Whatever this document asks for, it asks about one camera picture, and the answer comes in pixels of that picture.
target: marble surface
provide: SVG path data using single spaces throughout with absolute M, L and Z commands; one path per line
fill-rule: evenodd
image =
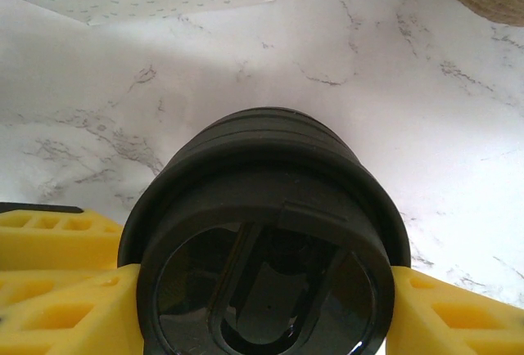
M 0 200 L 124 222 L 206 125 L 288 106 L 389 192 L 415 268 L 524 307 L 524 29 L 455 0 L 277 0 L 94 28 L 0 10 Z

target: black lid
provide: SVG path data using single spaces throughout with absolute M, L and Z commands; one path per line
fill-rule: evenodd
M 386 193 L 333 132 L 280 109 L 189 142 L 133 210 L 119 256 L 142 263 L 144 353 L 182 355 L 375 353 L 392 261 L 409 265 L 409 243 Z

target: white marble countertop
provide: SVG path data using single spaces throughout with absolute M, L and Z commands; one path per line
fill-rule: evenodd
M 0 10 L 0 200 L 124 222 L 206 125 L 288 106 L 390 193 L 415 268 L 524 307 L 524 29 L 455 0 L 277 0 L 93 28 Z

